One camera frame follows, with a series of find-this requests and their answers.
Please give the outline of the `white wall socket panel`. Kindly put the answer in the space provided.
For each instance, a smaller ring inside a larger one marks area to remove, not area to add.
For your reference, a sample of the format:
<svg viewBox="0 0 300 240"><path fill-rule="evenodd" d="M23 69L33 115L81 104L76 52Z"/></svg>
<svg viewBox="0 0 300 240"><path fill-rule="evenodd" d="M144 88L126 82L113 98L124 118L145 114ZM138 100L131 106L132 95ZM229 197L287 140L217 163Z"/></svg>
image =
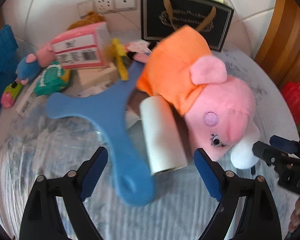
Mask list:
<svg viewBox="0 0 300 240"><path fill-rule="evenodd" d="M136 10L137 0L85 0L77 4L79 18L85 18L89 12L112 14L121 11Z"/></svg>

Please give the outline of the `pink labelled box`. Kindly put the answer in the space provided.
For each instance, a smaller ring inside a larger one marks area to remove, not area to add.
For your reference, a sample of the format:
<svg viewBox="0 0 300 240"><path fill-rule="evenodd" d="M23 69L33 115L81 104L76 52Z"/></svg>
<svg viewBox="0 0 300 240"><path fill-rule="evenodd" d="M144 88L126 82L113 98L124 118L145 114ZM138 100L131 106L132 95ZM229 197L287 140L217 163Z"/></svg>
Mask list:
<svg viewBox="0 0 300 240"><path fill-rule="evenodd" d="M106 67L112 61L111 35L107 22L98 22L67 30L50 44L64 69Z"/></svg>

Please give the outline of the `white red toothpaste box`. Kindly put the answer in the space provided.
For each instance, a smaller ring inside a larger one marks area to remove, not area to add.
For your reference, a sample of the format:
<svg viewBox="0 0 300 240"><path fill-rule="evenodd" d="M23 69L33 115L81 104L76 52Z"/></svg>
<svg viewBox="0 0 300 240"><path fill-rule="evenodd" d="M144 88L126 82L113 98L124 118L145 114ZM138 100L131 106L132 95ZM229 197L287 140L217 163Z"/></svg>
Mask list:
<svg viewBox="0 0 300 240"><path fill-rule="evenodd" d="M15 109L17 114L22 117L25 116L27 110L29 109L35 98L36 94L34 92L34 88L30 87Z"/></svg>

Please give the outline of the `pink green snack bag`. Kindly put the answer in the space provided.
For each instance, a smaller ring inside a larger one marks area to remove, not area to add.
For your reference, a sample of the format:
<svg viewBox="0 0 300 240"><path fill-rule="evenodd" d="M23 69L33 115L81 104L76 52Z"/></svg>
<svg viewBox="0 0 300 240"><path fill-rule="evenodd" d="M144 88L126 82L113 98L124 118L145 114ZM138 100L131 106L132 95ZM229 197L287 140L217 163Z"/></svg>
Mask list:
<svg viewBox="0 0 300 240"><path fill-rule="evenodd" d="M21 83L17 83L14 81L14 83L9 84L0 99L1 106L4 108L11 108L17 97L20 95L21 91L23 89L23 85Z"/></svg>

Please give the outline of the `green wipes packet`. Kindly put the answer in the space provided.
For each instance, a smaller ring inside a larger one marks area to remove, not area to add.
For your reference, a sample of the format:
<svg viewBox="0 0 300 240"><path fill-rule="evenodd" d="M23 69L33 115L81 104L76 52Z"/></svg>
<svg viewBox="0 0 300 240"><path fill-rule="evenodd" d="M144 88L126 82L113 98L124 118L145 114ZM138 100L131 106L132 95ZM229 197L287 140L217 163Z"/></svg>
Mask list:
<svg viewBox="0 0 300 240"><path fill-rule="evenodd" d="M64 69L58 61L53 61L36 82L34 93L42 96L60 92L68 86L70 77L71 70Z"/></svg>

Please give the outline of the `yellow comb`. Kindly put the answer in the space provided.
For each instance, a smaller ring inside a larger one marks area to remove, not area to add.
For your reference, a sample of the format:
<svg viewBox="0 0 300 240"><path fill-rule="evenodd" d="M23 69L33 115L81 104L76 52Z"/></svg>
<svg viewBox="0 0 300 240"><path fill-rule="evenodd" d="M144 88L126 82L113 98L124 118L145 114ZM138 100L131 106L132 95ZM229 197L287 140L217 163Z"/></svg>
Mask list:
<svg viewBox="0 0 300 240"><path fill-rule="evenodd" d="M117 38L114 38L112 39L112 48L119 76L122 81L128 81L129 73L123 62L123 58L127 56L125 46Z"/></svg>

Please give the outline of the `blue pink pig plush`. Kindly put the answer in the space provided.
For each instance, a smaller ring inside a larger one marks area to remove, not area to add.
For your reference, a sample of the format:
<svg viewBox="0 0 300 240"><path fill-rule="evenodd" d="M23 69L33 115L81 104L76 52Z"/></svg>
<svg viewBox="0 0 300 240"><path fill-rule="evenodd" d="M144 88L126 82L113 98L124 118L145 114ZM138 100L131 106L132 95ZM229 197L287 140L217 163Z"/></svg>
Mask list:
<svg viewBox="0 0 300 240"><path fill-rule="evenodd" d="M49 66L56 60L53 48L47 43L38 49L35 53L25 56L18 64L16 82L26 85L35 79L43 68Z"/></svg>

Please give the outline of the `white goose plush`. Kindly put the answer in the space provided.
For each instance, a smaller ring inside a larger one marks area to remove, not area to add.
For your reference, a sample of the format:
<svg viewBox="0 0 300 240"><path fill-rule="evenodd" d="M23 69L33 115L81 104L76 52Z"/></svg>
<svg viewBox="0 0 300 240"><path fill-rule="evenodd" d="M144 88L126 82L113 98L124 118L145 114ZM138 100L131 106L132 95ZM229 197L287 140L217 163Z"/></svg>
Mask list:
<svg viewBox="0 0 300 240"><path fill-rule="evenodd" d="M252 123L245 136L230 150L230 159L235 168L246 170L258 162L258 157L253 154L253 145L260 138L260 130Z"/></svg>

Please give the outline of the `brown teddy bear plush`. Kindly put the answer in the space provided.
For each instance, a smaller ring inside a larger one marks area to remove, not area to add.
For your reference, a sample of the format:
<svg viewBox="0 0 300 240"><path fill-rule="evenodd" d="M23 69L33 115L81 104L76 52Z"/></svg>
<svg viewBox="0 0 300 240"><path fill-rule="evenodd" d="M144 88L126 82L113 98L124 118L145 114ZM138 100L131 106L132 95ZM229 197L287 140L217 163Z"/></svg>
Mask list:
<svg viewBox="0 0 300 240"><path fill-rule="evenodd" d="M98 22L105 22L105 21L106 19L101 14L97 14L93 11L89 11L87 16L84 19L72 23L71 25L68 26L67 30L79 28L85 25L90 25Z"/></svg>

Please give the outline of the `blue plastic storage crate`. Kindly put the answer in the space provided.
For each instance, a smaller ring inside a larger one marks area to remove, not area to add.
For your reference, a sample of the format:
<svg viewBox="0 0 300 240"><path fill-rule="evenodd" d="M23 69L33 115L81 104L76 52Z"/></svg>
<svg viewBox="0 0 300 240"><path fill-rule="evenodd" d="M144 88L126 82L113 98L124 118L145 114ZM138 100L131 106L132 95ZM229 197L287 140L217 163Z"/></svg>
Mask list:
<svg viewBox="0 0 300 240"><path fill-rule="evenodd" d="M18 59L16 51L17 42L10 25L5 25L0 30L0 99L4 89L16 78Z"/></svg>

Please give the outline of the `beige cardboard box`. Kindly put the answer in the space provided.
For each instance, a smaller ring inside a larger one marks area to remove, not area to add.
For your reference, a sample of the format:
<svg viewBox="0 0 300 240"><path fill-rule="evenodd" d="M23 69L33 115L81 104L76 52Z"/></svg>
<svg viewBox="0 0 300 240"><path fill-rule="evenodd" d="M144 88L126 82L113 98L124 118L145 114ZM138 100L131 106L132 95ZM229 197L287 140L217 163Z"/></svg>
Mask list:
<svg viewBox="0 0 300 240"><path fill-rule="evenodd" d="M117 68L113 63L102 68L78 69L77 76L83 89L88 89L108 81L115 83L120 79Z"/></svg>

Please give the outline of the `orange dress pig plush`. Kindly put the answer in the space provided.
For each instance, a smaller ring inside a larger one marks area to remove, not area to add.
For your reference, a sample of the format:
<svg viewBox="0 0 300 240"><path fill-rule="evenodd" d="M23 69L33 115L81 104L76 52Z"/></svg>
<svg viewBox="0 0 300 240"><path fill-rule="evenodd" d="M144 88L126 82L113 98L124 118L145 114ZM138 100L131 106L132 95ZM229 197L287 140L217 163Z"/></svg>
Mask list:
<svg viewBox="0 0 300 240"><path fill-rule="evenodd" d="M249 86L227 73L205 38L188 25L159 42L136 87L162 96L186 122L191 147L217 161L246 134L255 115Z"/></svg>

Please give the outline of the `red plastic bag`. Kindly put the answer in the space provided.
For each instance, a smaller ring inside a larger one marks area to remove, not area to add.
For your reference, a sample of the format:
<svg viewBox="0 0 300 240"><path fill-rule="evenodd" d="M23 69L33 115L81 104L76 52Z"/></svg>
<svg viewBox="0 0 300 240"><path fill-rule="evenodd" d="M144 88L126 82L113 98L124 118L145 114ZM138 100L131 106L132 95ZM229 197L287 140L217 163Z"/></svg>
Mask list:
<svg viewBox="0 0 300 240"><path fill-rule="evenodd" d="M281 94L288 105L295 124L300 124L300 82L288 82L281 89Z"/></svg>

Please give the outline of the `black gift bag box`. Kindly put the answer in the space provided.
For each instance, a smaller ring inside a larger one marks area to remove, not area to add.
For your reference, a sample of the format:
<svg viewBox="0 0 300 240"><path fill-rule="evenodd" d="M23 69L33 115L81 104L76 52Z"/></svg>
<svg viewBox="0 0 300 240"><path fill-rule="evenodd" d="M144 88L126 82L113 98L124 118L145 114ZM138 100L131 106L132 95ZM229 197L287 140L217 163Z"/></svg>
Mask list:
<svg viewBox="0 0 300 240"><path fill-rule="evenodd" d="M234 9L213 0L140 0L141 38L156 41L184 25L196 29L210 49L221 51Z"/></svg>

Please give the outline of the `white lint roller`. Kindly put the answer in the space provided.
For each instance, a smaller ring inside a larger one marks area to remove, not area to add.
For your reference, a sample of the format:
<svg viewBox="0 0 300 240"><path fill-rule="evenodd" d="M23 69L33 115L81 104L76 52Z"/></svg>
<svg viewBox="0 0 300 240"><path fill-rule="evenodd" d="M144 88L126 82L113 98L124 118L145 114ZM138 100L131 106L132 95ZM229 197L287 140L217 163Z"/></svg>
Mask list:
<svg viewBox="0 0 300 240"><path fill-rule="evenodd" d="M162 96L150 96L139 105L151 175L188 165L170 105Z"/></svg>

